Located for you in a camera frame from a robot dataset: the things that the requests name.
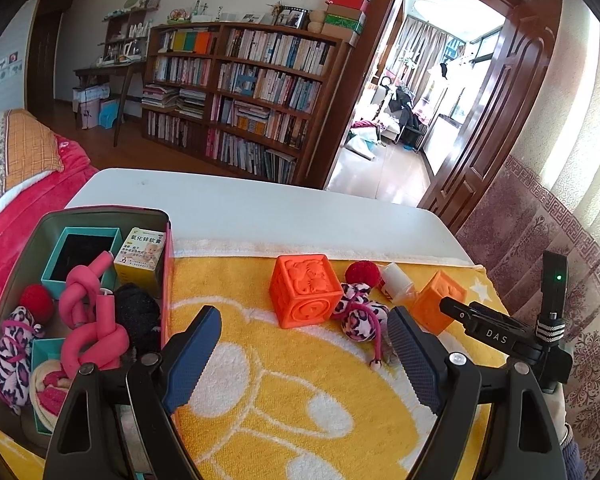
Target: blue gripper pad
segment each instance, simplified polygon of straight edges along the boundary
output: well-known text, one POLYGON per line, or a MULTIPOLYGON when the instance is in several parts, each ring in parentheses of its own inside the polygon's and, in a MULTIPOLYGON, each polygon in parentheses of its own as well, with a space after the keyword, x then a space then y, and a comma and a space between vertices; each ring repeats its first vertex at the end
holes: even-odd
POLYGON ((220 311, 205 305, 189 327, 173 336, 162 351, 166 390, 162 405, 169 415, 189 402, 222 332, 220 311))
POLYGON ((403 306, 389 313, 389 339, 418 396, 440 416, 446 402, 446 352, 438 338, 424 333, 403 306))

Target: pillow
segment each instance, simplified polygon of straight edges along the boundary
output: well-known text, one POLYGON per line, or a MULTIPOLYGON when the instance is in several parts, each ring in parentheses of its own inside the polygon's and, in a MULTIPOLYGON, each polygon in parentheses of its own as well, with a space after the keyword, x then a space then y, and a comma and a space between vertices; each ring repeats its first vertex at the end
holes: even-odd
POLYGON ((0 112, 0 197, 44 171, 62 171, 53 132, 26 110, 0 112))

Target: bed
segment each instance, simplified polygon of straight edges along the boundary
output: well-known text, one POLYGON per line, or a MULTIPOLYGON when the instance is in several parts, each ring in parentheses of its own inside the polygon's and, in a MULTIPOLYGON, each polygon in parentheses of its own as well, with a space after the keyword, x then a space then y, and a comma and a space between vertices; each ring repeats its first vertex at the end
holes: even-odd
POLYGON ((38 221, 95 174, 81 146, 25 110, 0 112, 0 294, 38 221))

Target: red blanket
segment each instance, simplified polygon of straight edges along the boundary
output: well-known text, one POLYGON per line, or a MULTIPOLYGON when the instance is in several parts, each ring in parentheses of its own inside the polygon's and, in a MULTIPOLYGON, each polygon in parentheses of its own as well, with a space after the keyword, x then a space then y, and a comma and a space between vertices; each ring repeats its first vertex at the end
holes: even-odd
POLYGON ((53 172, 20 193, 0 213, 0 294, 18 256, 40 219, 63 209, 87 181, 98 172, 80 144, 58 138, 64 171, 53 172))

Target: yellow and white box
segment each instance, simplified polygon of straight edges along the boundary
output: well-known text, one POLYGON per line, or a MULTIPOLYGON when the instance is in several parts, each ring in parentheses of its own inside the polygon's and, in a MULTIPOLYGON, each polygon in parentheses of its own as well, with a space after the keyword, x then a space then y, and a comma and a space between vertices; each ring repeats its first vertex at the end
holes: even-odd
POLYGON ((166 234, 134 227, 118 252, 113 265, 120 283, 135 283, 157 297, 160 286, 155 269, 164 249, 166 234))

